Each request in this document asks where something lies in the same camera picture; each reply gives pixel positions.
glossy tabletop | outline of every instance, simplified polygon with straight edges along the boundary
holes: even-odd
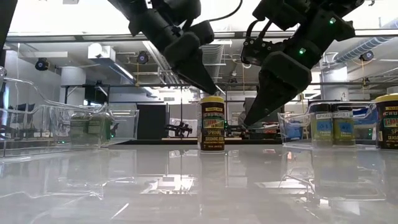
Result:
[[[123,146],[0,160],[0,223],[398,223],[398,152]]]

black cable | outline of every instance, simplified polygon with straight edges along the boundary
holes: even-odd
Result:
[[[272,21],[269,20],[266,24],[266,26],[263,28],[263,30],[260,32],[259,37],[260,39],[263,39],[264,36],[266,35],[266,32],[268,31],[268,29],[270,28],[270,26],[272,25]]]
[[[238,12],[240,10],[242,4],[243,4],[243,0],[241,0],[241,2],[239,3],[238,7],[233,12],[231,12],[228,15],[223,16],[223,17],[219,17],[219,18],[215,18],[215,19],[209,19],[209,22],[220,21],[222,19],[226,19],[228,17],[233,16],[236,12]]]

green led light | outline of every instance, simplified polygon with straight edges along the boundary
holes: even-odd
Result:
[[[304,48],[300,49],[299,54],[304,54],[307,50],[305,50]]]
[[[331,18],[330,20],[329,20],[329,23],[330,24],[334,24],[336,22],[336,19],[335,18]]]

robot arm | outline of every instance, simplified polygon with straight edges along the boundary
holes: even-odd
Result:
[[[342,19],[364,0],[262,0],[254,10],[241,60],[261,66],[257,97],[244,123],[252,125],[303,92],[312,81],[311,69],[334,40],[355,36],[352,21]],[[251,37],[257,21],[269,22],[258,38]],[[283,42],[263,41],[274,23],[282,30],[300,24]]]
[[[108,0],[130,21],[131,34],[142,32],[184,81],[209,93],[216,86],[202,63],[200,46],[214,41],[209,21],[191,26],[201,13],[200,0]],[[17,0],[0,1],[0,47],[3,47]],[[311,68],[334,41],[355,36],[352,22],[342,19],[364,0],[261,0],[253,12],[241,53],[246,64],[261,66],[257,97],[244,120],[252,125],[303,92],[311,83]],[[269,22],[257,38],[251,31],[258,21]],[[283,42],[263,41],[274,23],[286,30],[300,24]]]
[[[209,21],[191,27],[200,16],[200,0],[108,0],[130,21],[133,36],[142,32],[186,82],[209,93],[217,89],[202,62],[200,46],[214,41]]]

yellow jar lid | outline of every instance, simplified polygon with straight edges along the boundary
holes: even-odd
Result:
[[[387,101],[398,101],[398,93],[379,96],[375,99],[376,103],[383,103],[383,102],[387,102]]]
[[[207,96],[201,99],[200,103],[224,103],[224,99],[219,96]]]

